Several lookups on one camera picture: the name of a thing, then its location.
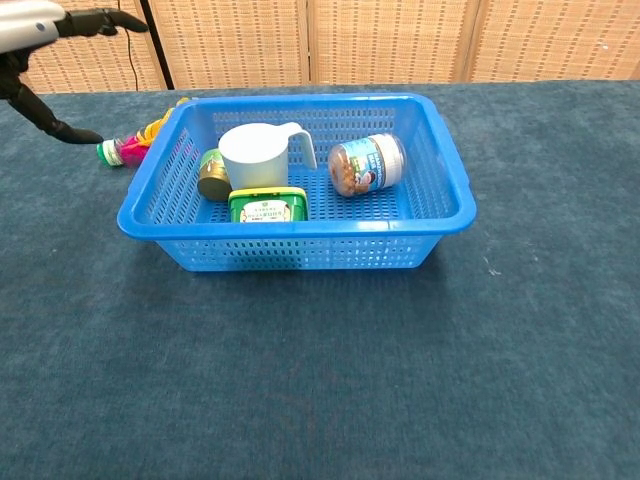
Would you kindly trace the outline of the blue plastic mesh basket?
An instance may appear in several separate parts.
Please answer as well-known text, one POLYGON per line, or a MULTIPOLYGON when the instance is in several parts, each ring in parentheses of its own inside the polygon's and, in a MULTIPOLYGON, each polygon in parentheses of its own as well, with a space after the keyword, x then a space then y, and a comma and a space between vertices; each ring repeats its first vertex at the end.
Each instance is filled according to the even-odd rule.
POLYGON ((470 181, 435 104, 411 93, 196 98, 178 106, 135 173, 117 217, 189 271, 413 268, 476 215, 470 181), (318 166, 289 146, 289 181, 306 192, 307 220, 243 226, 197 189, 202 155, 231 128, 296 122, 318 166), (336 144, 374 133, 402 142, 408 165, 390 188, 344 198, 326 167, 336 144))

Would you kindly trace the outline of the clear jar with blue label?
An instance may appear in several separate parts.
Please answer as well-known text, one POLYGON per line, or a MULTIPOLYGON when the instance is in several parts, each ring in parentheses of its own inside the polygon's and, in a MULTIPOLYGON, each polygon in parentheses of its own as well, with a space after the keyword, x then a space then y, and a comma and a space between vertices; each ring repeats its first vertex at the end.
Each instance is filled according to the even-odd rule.
POLYGON ((374 134, 335 145, 328 155, 328 170, 335 190, 353 197, 398 184, 407 167, 400 139, 390 133, 374 134))

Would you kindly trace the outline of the teal carpet table cloth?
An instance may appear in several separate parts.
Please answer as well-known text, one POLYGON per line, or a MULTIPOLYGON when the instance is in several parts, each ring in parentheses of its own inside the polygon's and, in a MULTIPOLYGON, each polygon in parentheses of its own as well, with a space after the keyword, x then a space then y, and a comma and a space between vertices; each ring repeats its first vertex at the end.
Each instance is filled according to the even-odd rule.
POLYGON ((640 480, 640 81, 417 92, 473 226, 299 273, 182 270, 0 101, 0 480, 640 480))

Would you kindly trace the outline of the small green tin can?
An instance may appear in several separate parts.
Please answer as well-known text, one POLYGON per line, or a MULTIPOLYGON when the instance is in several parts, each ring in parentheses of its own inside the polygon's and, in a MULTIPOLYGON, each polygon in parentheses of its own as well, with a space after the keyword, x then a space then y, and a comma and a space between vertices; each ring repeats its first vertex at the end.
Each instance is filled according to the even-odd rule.
POLYGON ((210 201, 226 202, 232 191, 223 157, 217 148, 207 150, 200 160, 197 187, 210 201))

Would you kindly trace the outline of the left black grey robot hand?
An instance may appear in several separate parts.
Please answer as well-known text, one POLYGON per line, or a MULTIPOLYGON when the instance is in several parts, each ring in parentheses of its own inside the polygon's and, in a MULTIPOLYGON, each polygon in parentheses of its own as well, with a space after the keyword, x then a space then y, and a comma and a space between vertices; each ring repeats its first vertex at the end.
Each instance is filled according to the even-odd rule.
POLYGON ((53 0, 0 1, 0 100, 39 130, 67 144, 98 144, 98 133, 74 128, 53 111, 20 78, 30 55, 60 38, 114 36, 123 28, 145 33, 148 25, 118 8, 67 10, 53 0))

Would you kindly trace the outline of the colourful feather shuttlecock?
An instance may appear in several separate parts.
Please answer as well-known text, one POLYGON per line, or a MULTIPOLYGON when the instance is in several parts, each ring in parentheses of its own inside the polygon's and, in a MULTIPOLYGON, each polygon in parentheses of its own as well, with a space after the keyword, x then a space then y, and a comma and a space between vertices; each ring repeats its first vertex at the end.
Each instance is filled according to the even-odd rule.
POLYGON ((152 121, 131 136, 102 141, 96 146, 98 158, 105 165, 112 168, 139 167, 159 131, 169 120, 173 111, 189 100, 189 97, 181 98, 165 112, 162 118, 152 121))

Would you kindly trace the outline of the white plastic cup with handle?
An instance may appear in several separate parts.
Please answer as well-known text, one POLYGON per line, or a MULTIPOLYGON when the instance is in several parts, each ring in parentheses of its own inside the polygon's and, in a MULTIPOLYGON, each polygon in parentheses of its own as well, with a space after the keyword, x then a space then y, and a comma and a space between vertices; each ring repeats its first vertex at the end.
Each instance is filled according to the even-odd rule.
POLYGON ((222 135, 218 149, 233 190, 288 185, 289 141, 301 138, 302 159, 317 169, 312 137, 300 124, 248 123, 222 135))

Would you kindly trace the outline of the green box with yellow lid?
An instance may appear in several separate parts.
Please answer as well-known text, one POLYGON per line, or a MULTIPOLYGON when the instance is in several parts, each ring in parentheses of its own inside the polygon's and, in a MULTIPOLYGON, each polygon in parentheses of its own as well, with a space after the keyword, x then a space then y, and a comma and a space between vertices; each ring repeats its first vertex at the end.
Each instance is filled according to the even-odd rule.
POLYGON ((282 223, 306 221, 306 192, 298 187, 264 187, 234 190, 228 198, 234 223, 282 223))

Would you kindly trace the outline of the woven bamboo folding screen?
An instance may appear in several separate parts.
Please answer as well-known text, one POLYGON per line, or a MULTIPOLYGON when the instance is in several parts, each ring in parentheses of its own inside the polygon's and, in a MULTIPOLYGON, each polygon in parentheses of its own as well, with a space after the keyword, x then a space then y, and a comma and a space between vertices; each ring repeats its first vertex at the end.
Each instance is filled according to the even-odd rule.
POLYGON ((640 0, 58 0, 145 34, 35 52, 37 93, 640 80, 640 0))

